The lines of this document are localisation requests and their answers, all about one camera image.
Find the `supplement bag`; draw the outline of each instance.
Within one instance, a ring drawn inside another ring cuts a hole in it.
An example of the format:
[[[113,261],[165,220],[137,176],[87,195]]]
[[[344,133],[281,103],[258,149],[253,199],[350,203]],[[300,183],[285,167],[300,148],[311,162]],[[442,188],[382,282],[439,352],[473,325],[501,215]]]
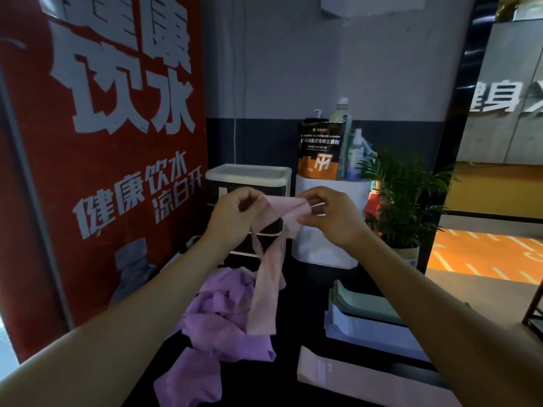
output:
[[[299,129],[298,174],[307,178],[335,180],[345,123],[302,122]]]

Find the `poster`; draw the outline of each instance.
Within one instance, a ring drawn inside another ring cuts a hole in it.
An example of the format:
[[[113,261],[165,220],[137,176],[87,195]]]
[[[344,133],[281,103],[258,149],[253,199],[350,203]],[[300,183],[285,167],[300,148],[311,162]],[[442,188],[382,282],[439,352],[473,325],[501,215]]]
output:
[[[152,278],[194,235],[207,170],[199,0],[0,6],[8,134],[40,265],[71,329]],[[25,271],[3,270],[0,296]],[[20,342],[14,302],[0,311]]]

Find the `black table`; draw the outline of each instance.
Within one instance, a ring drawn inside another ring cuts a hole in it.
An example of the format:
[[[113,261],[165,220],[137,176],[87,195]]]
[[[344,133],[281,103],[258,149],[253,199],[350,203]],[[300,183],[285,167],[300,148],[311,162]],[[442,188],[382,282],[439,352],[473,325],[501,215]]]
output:
[[[225,264],[231,267],[244,265],[255,270],[257,261],[230,255]],[[341,406],[376,405],[299,383],[296,380],[296,368],[300,346],[307,347],[318,356],[448,388],[430,363],[326,337],[324,311],[328,308],[329,289],[334,280],[341,280],[349,290],[382,296],[362,267],[342,270],[300,263],[290,255],[288,248],[283,274],[287,287],[279,295],[277,335],[271,337],[277,358],[273,363],[244,360],[221,363],[223,396],[215,405],[279,405],[291,401]],[[190,346],[190,340],[180,332],[167,339],[124,406],[158,406],[153,382],[172,367],[187,346]]]

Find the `potted plant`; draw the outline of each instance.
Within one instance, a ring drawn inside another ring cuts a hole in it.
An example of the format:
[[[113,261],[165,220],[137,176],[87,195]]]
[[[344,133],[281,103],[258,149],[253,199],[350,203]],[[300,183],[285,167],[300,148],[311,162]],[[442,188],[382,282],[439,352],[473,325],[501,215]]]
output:
[[[404,164],[388,150],[380,150],[376,158],[358,163],[357,168],[361,170],[361,179],[377,182],[380,197],[377,214],[367,215],[368,224],[416,267],[420,236],[440,230],[431,218],[435,213],[444,214],[444,207],[432,204],[431,200],[432,196],[449,191],[452,168],[433,174],[425,170],[420,157]]]

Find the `hand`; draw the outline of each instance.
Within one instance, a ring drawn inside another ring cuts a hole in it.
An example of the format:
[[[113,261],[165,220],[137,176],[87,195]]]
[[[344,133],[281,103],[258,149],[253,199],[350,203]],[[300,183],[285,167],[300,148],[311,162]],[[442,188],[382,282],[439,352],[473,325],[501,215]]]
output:
[[[222,195],[211,214],[203,238],[212,240],[229,253],[247,237],[253,219],[268,205],[264,193],[241,187]]]
[[[361,237],[371,234],[360,210],[346,193],[328,187],[315,187],[302,192],[298,197],[307,198],[312,212],[298,217],[298,222],[318,228],[331,243],[347,253],[350,253],[349,249]]]

